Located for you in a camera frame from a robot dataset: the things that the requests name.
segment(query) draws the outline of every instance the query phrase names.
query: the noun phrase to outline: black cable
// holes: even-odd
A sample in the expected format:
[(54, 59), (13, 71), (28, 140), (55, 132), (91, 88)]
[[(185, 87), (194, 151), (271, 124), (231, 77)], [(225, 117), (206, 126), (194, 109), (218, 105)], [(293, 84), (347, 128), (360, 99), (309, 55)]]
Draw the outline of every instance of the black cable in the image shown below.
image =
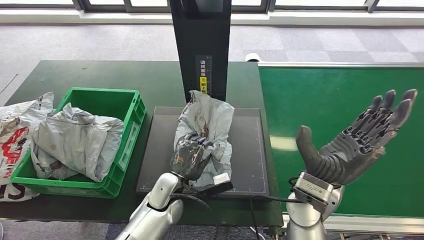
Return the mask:
[(191, 199), (191, 200), (197, 201), (198, 203), (201, 203), (202, 205), (204, 205), (205, 207), (207, 207), (209, 210), (212, 211), (212, 208), (206, 202), (204, 202), (200, 198), (192, 196), (192, 195), (188, 195), (188, 194), (184, 194), (184, 193), (172, 193), (171, 198), (173, 198), (173, 199), (181, 199), (181, 198)]
[[(171, 194), (171, 198), (173, 199), (191, 199), (194, 201), (197, 201), (198, 203), (201, 203), (203, 206), (207, 207), (210, 211), (212, 211), (212, 208), (206, 203), (204, 202), (202, 199), (195, 197), (193, 195), (189, 195), (189, 194), (184, 194), (184, 193), (172, 193)], [(216, 217), (217, 220), (219, 220), (218, 216), (216, 214), (212, 214)], [(218, 231), (219, 231), (219, 225), (216, 225), (216, 229), (215, 229), (215, 237), (214, 239), (216, 240), (218, 237)]]
[(256, 238), (257, 238), (257, 240), (260, 240), (260, 239), (259, 239), (258, 226), (256, 225), (253, 204), (252, 204), (253, 198), (256, 198), (256, 199), (258, 199), (258, 198), (270, 199), (272, 201), (284, 202), (284, 203), (295, 203), (295, 204), (302, 204), (303, 203), (302, 201), (297, 200), (297, 199), (288, 199), (288, 198), (281, 198), (281, 197), (276, 197), (276, 196), (263, 196), (263, 195), (253, 195), (253, 196), (251, 196), (250, 197), (250, 213), (252, 215), (253, 226), (254, 226), (254, 229), (256, 231)]
[(294, 176), (294, 177), (290, 177), (289, 179), (288, 179), (288, 183), (292, 186), (292, 187), (294, 187), (295, 186), (295, 182), (293, 182), (293, 180), (297, 180), (299, 177), (298, 176)]

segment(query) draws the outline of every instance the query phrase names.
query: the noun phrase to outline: green table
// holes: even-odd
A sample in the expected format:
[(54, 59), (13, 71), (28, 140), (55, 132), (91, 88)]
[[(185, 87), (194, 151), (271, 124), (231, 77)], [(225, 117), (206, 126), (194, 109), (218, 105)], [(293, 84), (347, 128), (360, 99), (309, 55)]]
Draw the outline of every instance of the green table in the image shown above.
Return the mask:
[[(373, 97), (395, 89), (396, 104), (408, 89), (418, 89), (412, 113), (383, 156), (369, 171), (346, 186), (336, 213), (340, 224), (381, 232), (399, 227), (389, 217), (415, 218), (396, 222), (404, 232), (424, 232), (424, 65), (405, 64), (259, 64), (278, 190), (288, 196), (287, 179), (304, 169), (296, 149), (299, 125), (312, 130), (317, 148), (331, 141), (371, 104)], [(361, 218), (354, 216), (379, 216)]]
[[(398, 95), (410, 88), (417, 88), (420, 92), (424, 90), (423, 80), (423, 65), (260, 63), (258, 68), (255, 63), (231, 62), (227, 100), (236, 108), (261, 109), (271, 192), (275, 196), (287, 197), (290, 190), (288, 178), (304, 169), (294, 142), (299, 125), (310, 126), (314, 144), (322, 146), (352, 123), (374, 96), (383, 95), (392, 88)], [(140, 202), (134, 197), (134, 190), (153, 108), (184, 105), (178, 63), (41, 61), (7, 104), (29, 101), (44, 92), (54, 91), (57, 106), (70, 87), (137, 89), (141, 93), (147, 118), (119, 196), (109, 200), (43, 195), (22, 203), (0, 203), (0, 217), (125, 222)], [(388, 144), (387, 155), (358, 181), (346, 187), (336, 213), (379, 216), (378, 219), (390, 216), (414, 218), (422, 224), (419, 226), (424, 226), (420, 219), (424, 217), (424, 207), (421, 207), (424, 163), (419, 151), (421, 133), (424, 132), (421, 124), (424, 122), (424, 98), (420, 94), (408, 122)], [(266, 126), (269, 127), (271, 144)], [(197, 203), (186, 201), (184, 204), (181, 219), (184, 224), (252, 224), (247, 202), (211, 201), (219, 220)], [(94, 211), (98, 206), (105, 210)], [(281, 210), (286, 210), (284, 204), (280, 207), (278, 203), (257, 204), (255, 209), (261, 225), (281, 225)]]
[[(258, 108), (262, 113), (264, 146), (270, 191), (278, 195), (277, 178), (271, 154), (264, 100), (256, 63), (229, 64), (227, 101), (236, 108)], [(178, 62), (152, 61), (41, 61), (13, 94), (7, 105), (36, 99), (53, 91), (54, 107), (71, 87), (135, 89), (146, 106), (142, 124), (122, 188), (115, 199), (40, 195), (25, 202), (0, 203), (0, 217), (30, 220), (127, 222), (142, 198), (135, 196), (139, 169), (156, 106), (183, 107), (185, 97)], [(210, 200), (213, 213), (195, 201), (184, 201), (180, 223), (198, 225), (251, 226), (248, 201)], [(258, 224), (282, 225), (280, 205), (255, 204)]]

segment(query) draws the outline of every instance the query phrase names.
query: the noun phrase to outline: white plastic bag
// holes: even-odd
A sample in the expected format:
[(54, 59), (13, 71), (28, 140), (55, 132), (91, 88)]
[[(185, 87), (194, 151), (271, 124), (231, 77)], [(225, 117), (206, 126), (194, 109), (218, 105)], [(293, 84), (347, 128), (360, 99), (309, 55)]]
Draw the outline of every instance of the white plastic bag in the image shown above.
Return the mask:
[(97, 116), (70, 103), (32, 133), (32, 162), (39, 178), (66, 179), (81, 173), (101, 182), (109, 173), (124, 131), (115, 117)]
[(9, 178), (29, 149), (29, 135), (53, 110), (53, 99), (53, 92), (48, 92), (33, 101), (0, 107), (0, 202), (21, 202), (39, 195)]
[(193, 132), (212, 141), (213, 145), (204, 149), (202, 157), (204, 160), (212, 156), (211, 161), (204, 168), (200, 178), (192, 182), (194, 187), (203, 187), (213, 184), (214, 177), (223, 173), (227, 173), (231, 178), (230, 160), (233, 148), (227, 138), (233, 121), (234, 107), (197, 90), (191, 90), (190, 94), (191, 100), (178, 118), (173, 145), (175, 150), (181, 137)]

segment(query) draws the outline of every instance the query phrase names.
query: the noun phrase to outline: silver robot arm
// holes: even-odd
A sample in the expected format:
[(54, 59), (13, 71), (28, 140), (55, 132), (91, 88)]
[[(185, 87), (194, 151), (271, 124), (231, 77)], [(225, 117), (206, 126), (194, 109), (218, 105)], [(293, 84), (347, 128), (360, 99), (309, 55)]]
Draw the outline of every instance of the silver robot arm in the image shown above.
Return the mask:
[[(327, 233), (324, 228), (323, 222), (339, 207), (342, 201), (343, 192), (345, 186), (341, 186), (337, 189), (332, 189), (326, 201), (319, 199), (320, 202), (316, 202), (312, 199), (318, 200), (318, 197), (312, 193), (302, 191), (305, 196), (311, 197), (311, 203), (292, 203), (286, 204), (287, 212), (290, 217), (290, 221), (287, 226), (287, 239), (288, 240), (326, 240)], [(300, 189), (294, 190), (288, 199), (298, 199), (303, 201), (303, 196), (296, 198), (296, 193), (299, 195)]]
[(160, 239), (183, 214), (183, 201), (171, 199), (171, 194), (180, 184), (176, 175), (169, 172), (162, 174), (115, 240)]

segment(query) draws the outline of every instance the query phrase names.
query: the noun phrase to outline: robotic arm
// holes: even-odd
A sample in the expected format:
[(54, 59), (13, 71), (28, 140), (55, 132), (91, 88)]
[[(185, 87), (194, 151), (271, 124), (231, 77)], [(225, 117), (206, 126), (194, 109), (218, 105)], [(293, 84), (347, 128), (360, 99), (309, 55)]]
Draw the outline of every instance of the robotic arm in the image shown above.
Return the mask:
[(382, 155), (385, 145), (397, 135), (407, 121), (416, 89), (404, 93), (398, 106), (391, 110), (395, 91), (376, 96), (372, 104), (334, 140), (319, 151), (311, 141), (311, 129), (301, 126), (296, 143), (305, 163), (289, 199), (303, 203), (287, 203), (290, 216), (287, 239), (325, 240), (323, 222), (337, 209), (344, 186), (356, 181)]
[[(376, 96), (348, 128), (319, 151), (312, 144), (309, 127), (300, 127), (296, 143), (306, 170), (300, 173), (289, 199), (303, 203), (287, 203), (288, 240), (326, 239), (323, 222), (339, 206), (345, 185), (357, 180), (385, 154), (385, 145), (408, 119), (417, 94), (416, 89), (408, 90), (393, 110), (394, 90), (386, 93), (383, 103), (383, 97)], [(196, 133), (178, 141), (171, 160), (172, 171), (159, 177), (117, 240), (156, 240), (178, 222), (183, 202), (174, 196), (193, 191), (189, 180), (197, 180), (202, 174), (210, 160), (203, 152), (210, 144)], [(233, 188), (228, 175), (217, 176), (214, 181), (212, 186), (194, 192), (217, 194)]]
[(233, 188), (226, 173), (214, 177), (214, 184), (201, 189), (189, 186), (189, 181), (200, 178), (210, 161), (210, 156), (204, 157), (204, 151), (211, 144), (206, 137), (197, 133), (187, 134), (178, 141), (170, 163), (172, 171), (159, 177), (152, 190), (131, 214), (128, 225), (116, 240), (160, 239), (183, 214), (183, 201), (176, 198), (193, 198), (185, 193), (214, 195)]

